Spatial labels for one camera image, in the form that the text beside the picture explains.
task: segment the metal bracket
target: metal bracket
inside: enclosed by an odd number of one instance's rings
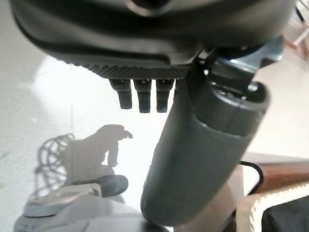
[[[218,88],[235,95],[246,96],[253,90],[251,81],[257,70],[280,61],[283,51],[283,38],[279,37],[263,46],[241,49],[222,49],[218,56],[205,62],[204,70]]]

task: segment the black fabric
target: black fabric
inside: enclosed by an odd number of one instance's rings
[[[276,205],[262,217],[262,232],[308,232],[309,197]]]

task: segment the white tiled floor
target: white tiled floor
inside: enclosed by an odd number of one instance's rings
[[[133,139],[119,141],[116,174],[129,179],[123,194],[139,207],[140,194],[167,114],[152,108],[120,110],[108,80],[46,56],[18,31],[7,0],[0,1],[0,228],[12,231],[34,192],[38,149],[48,139],[73,133],[77,140],[108,124],[123,125]],[[309,63],[285,50],[283,61],[261,70],[272,103],[249,151],[308,156]]]

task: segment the gray plastic part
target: gray plastic part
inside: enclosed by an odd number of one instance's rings
[[[30,199],[24,208],[26,217],[52,216],[82,195],[102,197],[99,184],[71,185],[51,191],[46,196]]]
[[[167,232],[138,210],[105,198],[84,195],[53,217],[21,216],[14,232]]]
[[[228,179],[267,109],[266,88],[253,99],[220,94],[194,65],[177,83],[174,104],[154,151],[141,200],[150,222],[186,223]]]

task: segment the black plastic housing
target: black plastic housing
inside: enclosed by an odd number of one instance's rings
[[[141,210],[147,220],[181,225],[212,199],[267,109],[269,97],[262,84],[251,99],[219,93],[198,64],[178,81],[144,185]]]

